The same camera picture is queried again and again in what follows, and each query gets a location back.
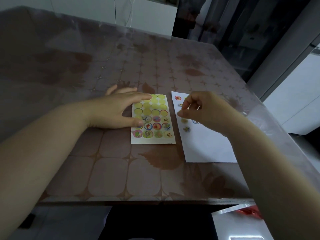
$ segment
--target patterned tablecloth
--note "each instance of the patterned tablecloth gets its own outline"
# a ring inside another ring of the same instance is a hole
[[[320,189],[318,172],[214,45],[24,7],[1,12],[0,25],[2,140],[112,84],[169,102],[176,145],[131,145],[130,128],[88,129],[41,201],[252,201],[237,163],[185,163],[171,91],[223,96]]]

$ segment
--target forearm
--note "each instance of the forearm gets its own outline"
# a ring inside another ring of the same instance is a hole
[[[319,234],[320,195],[247,119],[228,138],[238,164],[275,239],[313,239]]]
[[[64,105],[0,145],[0,239],[28,215],[85,129],[76,108]]]

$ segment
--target paper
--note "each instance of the paper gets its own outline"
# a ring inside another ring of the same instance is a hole
[[[131,128],[131,144],[176,144],[166,95],[151,96],[132,105],[132,117],[142,119],[144,125]]]
[[[171,92],[177,114],[187,93]],[[197,121],[176,115],[182,147],[187,163],[236,163],[229,140],[222,134],[208,129]]]

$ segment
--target person's right arm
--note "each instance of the person's right arm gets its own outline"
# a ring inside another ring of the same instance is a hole
[[[229,139],[274,239],[319,239],[320,194],[258,127],[211,92],[192,92],[178,116]]]

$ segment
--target hand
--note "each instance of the hand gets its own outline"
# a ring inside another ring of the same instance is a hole
[[[152,96],[137,92],[137,88],[116,89],[117,85],[114,85],[107,90],[106,96],[76,103],[88,127],[116,129],[143,125],[142,120],[123,117],[122,113],[129,105]]]
[[[184,100],[178,116],[198,121],[223,135],[227,134],[234,121],[243,117],[225,100],[212,92],[204,91],[192,92]]]

